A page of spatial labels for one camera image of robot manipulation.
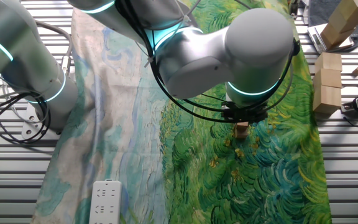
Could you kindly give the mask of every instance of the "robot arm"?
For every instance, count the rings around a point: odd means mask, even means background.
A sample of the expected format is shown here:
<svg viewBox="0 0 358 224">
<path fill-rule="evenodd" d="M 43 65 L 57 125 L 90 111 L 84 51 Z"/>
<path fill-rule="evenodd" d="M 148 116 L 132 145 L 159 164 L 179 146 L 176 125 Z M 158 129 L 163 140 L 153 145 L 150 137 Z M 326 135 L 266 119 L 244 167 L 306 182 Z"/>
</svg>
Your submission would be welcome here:
<svg viewBox="0 0 358 224">
<path fill-rule="evenodd" d="M 183 3 L 130 0 L 147 34 L 144 40 L 121 16 L 118 1 L 69 3 L 118 33 L 143 44 L 149 41 L 159 74 L 176 98 L 191 98 L 227 83 L 228 98 L 235 104 L 254 103 L 277 84 L 293 47 L 290 23 L 270 9 L 246 11 L 229 27 L 203 34 Z M 190 20 L 177 23 L 183 19 L 181 10 Z"/>
<path fill-rule="evenodd" d="M 76 102 L 76 85 L 44 46 L 37 24 L 17 0 L 0 0 L 0 74 L 15 91 L 41 93 L 51 112 L 50 127 L 63 129 Z M 42 114 L 31 96 L 26 99 Z"/>
<path fill-rule="evenodd" d="M 226 83 L 227 101 L 238 107 L 265 105 L 282 81 L 284 67 L 288 69 L 292 28 L 270 9 L 246 11 L 230 26 L 203 34 L 191 15 L 195 6 L 189 9 L 177 0 L 68 1 L 147 46 L 156 77 L 179 99 Z M 127 1 L 138 18 L 136 26 L 127 20 Z M 76 85 L 48 52 L 35 21 L 17 0 L 0 0 L 0 73 L 16 91 L 41 93 L 51 111 L 51 128 L 63 129 L 76 101 Z M 34 99 L 27 100 L 41 114 Z"/>
</svg>

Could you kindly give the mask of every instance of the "table surface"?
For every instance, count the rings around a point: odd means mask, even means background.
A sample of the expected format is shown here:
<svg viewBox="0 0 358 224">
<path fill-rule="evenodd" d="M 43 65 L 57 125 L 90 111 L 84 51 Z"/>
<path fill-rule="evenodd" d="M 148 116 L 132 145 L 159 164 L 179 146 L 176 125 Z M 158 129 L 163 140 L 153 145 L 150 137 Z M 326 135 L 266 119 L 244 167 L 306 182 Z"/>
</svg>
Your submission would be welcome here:
<svg viewBox="0 0 358 224">
<path fill-rule="evenodd" d="M 22 3 L 35 19 L 71 32 L 72 7 L 65 0 L 23 0 Z M 302 14 L 300 9 L 295 24 L 313 77 L 318 53 L 308 37 Z M 68 47 L 67 40 L 47 29 L 40 28 L 39 32 L 44 44 L 60 62 Z M 358 48 L 343 54 L 342 63 L 342 102 L 345 103 L 358 96 L 358 77 L 351 75 L 358 67 Z M 16 108 L 25 116 L 27 102 L 21 101 Z M 318 118 L 335 224 L 358 223 L 358 128 L 352 127 L 342 117 L 337 111 L 330 118 Z M 13 135 L 21 138 L 23 122 L 12 111 L 4 113 L 2 120 Z M 358 125 L 358 119 L 351 121 Z M 56 143 L 46 140 L 25 148 L 0 138 L 0 223 L 30 223 Z"/>
</svg>

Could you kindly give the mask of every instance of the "white device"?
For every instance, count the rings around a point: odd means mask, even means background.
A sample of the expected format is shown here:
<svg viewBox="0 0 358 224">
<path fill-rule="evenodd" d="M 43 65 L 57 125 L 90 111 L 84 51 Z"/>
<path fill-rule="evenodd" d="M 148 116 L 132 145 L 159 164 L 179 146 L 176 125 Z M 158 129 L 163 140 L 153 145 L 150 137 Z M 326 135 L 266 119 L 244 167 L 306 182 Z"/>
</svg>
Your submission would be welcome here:
<svg viewBox="0 0 358 224">
<path fill-rule="evenodd" d="M 121 190 L 120 181 L 93 183 L 89 224 L 119 224 Z"/>
<path fill-rule="evenodd" d="M 319 54 L 327 51 L 327 47 L 325 46 L 323 38 L 321 37 L 321 33 L 323 32 L 326 26 L 327 24 L 321 24 L 318 26 L 313 26 L 308 28 L 310 39 L 313 42 Z M 343 43 L 340 44 L 340 46 L 335 47 L 333 50 L 346 49 L 352 47 L 353 45 L 354 45 L 353 40 L 350 37 L 348 37 Z"/>
</svg>

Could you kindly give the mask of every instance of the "green painted fabric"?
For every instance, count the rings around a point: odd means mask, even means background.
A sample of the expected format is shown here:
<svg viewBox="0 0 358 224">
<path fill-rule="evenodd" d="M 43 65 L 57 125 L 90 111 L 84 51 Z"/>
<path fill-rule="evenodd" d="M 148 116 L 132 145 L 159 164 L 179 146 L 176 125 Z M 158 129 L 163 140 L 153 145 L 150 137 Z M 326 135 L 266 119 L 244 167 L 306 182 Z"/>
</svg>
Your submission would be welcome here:
<svg viewBox="0 0 358 224">
<path fill-rule="evenodd" d="M 293 24 L 287 0 L 243 1 L 274 9 Z M 201 0 L 194 15 L 204 32 L 213 32 L 245 10 L 232 0 Z M 302 52 L 292 62 L 288 95 L 241 141 L 233 138 L 233 125 L 194 118 L 168 101 L 132 40 L 76 9 L 72 35 L 79 98 L 32 223 L 88 224 L 92 184 L 104 179 L 124 187 L 121 223 L 331 223 L 313 87 Z M 224 85 L 207 94 L 224 98 Z M 193 100 L 220 106 L 203 96 Z"/>
<path fill-rule="evenodd" d="M 248 3 L 288 14 L 286 0 Z M 194 15 L 205 32 L 213 32 L 228 26 L 243 10 L 235 1 L 202 1 Z M 233 138 L 230 124 L 193 118 L 168 103 L 162 113 L 161 141 L 172 223 L 331 222 L 323 155 L 312 114 L 313 87 L 303 53 L 292 65 L 294 79 L 288 95 L 268 112 L 265 121 L 249 128 L 245 141 Z M 288 75 L 270 105 L 283 95 L 289 79 Z M 224 99 L 224 85 L 206 94 Z M 197 101 L 219 106 L 207 97 Z M 198 108 L 193 111 L 215 118 L 220 115 Z"/>
</svg>

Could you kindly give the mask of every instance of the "electrical outlet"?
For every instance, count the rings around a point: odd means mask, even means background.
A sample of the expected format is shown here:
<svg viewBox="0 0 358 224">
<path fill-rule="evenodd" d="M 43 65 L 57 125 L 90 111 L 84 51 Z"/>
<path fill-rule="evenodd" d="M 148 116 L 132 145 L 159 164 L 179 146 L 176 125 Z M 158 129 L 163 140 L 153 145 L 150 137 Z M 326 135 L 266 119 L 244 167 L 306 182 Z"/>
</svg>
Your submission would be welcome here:
<svg viewBox="0 0 358 224">
<path fill-rule="evenodd" d="M 121 190 L 120 181 L 93 183 L 89 224 L 119 224 Z"/>
</svg>

